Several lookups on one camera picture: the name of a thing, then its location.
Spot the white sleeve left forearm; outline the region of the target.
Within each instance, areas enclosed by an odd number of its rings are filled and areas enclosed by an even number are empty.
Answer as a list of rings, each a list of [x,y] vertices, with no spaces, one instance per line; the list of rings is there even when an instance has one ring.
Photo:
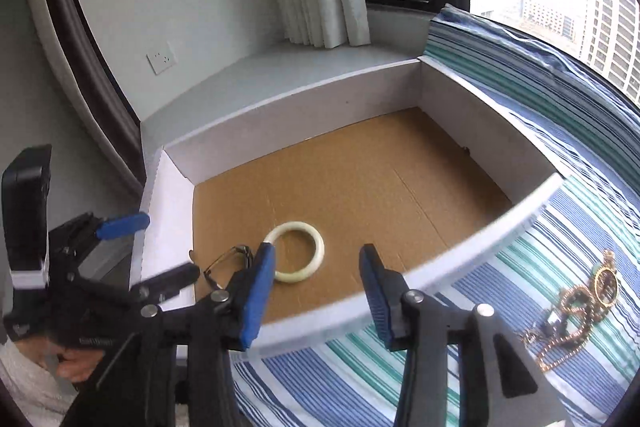
[[[64,413],[76,398],[76,392],[66,391],[47,369],[22,355],[11,340],[1,346],[1,379],[14,399],[30,407]]]

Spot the person's left hand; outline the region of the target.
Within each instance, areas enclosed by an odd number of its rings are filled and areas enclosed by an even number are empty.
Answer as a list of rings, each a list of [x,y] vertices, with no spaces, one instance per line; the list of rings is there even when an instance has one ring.
[[[102,350],[65,348],[42,336],[18,340],[15,346],[25,358],[42,367],[49,355],[58,358],[55,374],[73,384],[86,381],[105,355]]]

